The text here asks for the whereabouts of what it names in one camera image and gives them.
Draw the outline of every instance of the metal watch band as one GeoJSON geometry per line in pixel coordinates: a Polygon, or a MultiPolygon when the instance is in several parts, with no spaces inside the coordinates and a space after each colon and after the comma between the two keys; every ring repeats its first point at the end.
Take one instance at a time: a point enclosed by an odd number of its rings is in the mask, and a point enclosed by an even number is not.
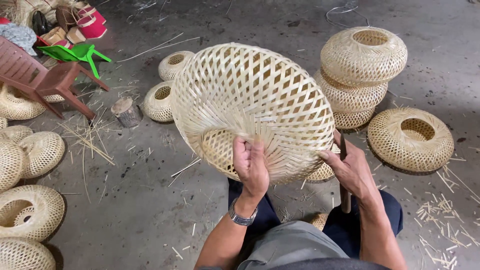
{"type": "Polygon", "coordinates": [[[238,198],[235,198],[232,202],[232,205],[230,205],[230,208],[228,209],[228,215],[232,219],[233,222],[235,222],[238,225],[242,226],[250,226],[253,223],[253,220],[255,219],[255,216],[257,215],[258,212],[258,207],[255,208],[255,211],[253,212],[252,216],[250,218],[243,218],[235,213],[235,210],[233,209],[235,206],[235,203],[237,202],[238,198]]]}

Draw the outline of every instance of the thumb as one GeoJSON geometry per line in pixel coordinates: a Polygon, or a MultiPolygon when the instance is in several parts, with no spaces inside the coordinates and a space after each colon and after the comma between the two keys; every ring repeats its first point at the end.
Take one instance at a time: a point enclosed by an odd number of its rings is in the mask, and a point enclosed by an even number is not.
{"type": "Polygon", "coordinates": [[[260,135],[255,135],[255,141],[253,142],[252,149],[250,150],[250,167],[261,168],[265,167],[264,164],[264,142],[260,138],[260,135]]]}
{"type": "Polygon", "coordinates": [[[332,151],[325,150],[318,153],[318,155],[325,161],[328,166],[333,169],[334,172],[345,168],[345,164],[332,151]]]}

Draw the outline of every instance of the hand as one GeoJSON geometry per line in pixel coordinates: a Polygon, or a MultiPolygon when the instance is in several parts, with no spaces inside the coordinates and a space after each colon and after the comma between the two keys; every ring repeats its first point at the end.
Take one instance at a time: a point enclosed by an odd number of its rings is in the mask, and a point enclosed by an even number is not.
{"type": "Polygon", "coordinates": [[[264,143],[260,136],[255,137],[253,145],[241,137],[233,139],[233,167],[243,183],[242,195],[258,202],[270,183],[264,159],[264,143]]]}
{"type": "MultiPolygon", "coordinates": [[[[340,147],[340,133],[334,131],[335,143],[340,147]]],[[[360,203],[374,199],[378,201],[381,196],[373,180],[370,167],[363,150],[345,140],[347,157],[341,161],[339,154],[331,151],[322,151],[319,155],[329,165],[338,181],[352,193],[360,203]]]]}

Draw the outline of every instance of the gray shirt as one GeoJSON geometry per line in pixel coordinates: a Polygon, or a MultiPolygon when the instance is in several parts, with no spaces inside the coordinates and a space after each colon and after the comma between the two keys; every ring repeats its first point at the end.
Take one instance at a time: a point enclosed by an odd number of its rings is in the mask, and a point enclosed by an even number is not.
{"type": "MultiPolygon", "coordinates": [[[[303,221],[291,221],[269,230],[258,240],[250,256],[238,270],[268,270],[315,258],[348,258],[343,250],[322,231],[303,221]]],[[[220,270],[200,267],[200,270],[220,270]]]]}

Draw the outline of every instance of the green plastic chair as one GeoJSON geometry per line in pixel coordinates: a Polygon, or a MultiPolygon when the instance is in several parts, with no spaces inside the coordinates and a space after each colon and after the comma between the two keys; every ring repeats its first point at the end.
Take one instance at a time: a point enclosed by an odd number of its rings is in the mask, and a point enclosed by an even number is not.
{"type": "Polygon", "coordinates": [[[98,79],[98,72],[96,70],[95,64],[92,60],[92,55],[96,54],[103,58],[105,61],[110,62],[112,59],[106,57],[105,55],[96,51],[95,45],[93,44],[79,44],[75,45],[72,49],[67,49],[61,45],[54,45],[54,46],[47,46],[47,47],[37,47],[39,50],[44,52],[46,55],[50,56],[51,58],[70,62],[70,61],[85,61],[90,64],[92,68],[93,75],[98,79]]]}

